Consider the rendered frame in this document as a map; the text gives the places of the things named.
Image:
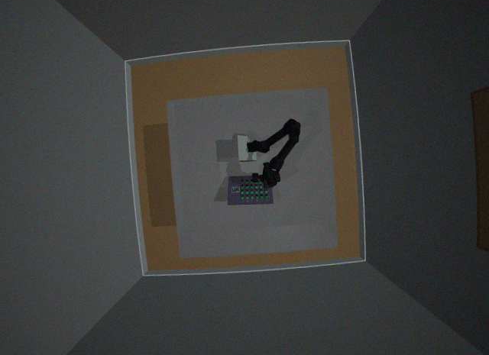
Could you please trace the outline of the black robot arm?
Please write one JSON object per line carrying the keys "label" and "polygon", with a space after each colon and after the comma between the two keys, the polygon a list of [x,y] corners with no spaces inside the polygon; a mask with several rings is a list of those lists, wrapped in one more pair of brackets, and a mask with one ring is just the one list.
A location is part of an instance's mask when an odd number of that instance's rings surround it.
{"label": "black robot arm", "polygon": [[263,178],[264,188],[273,188],[279,182],[276,175],[280,172],[284,160],[293,149],[293,146],[299,141],[300,126],[299,122],[290,119],[284,124],[282,129],[268,139],[263,141],[254,140],[253,142],[247,143],[248,152],[259,151],[266,153],[270,150],[270,146],[278,142],[278,140],[288,134],[290,136],[290,139],[286,142],[282,150],[270,162],[263,163],[263,174],[266,176],[266,178]]}

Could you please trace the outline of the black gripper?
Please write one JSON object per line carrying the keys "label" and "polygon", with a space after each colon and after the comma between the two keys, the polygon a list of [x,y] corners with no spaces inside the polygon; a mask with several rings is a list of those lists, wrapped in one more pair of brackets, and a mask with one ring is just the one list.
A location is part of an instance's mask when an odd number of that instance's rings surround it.
{"label": "black gripper", "polygon": [[[278,175],[276,175],[278,181],[280,182],[280,174],[278,173]],[[253,173],[252,174],[252,179],[253,179],[253,182],[258,182],[258,179],[261,179],[261,182],[263,182],[263,178],[266,178],[266,176],[263,174],[263,175],[258,175],[258,173]]]}

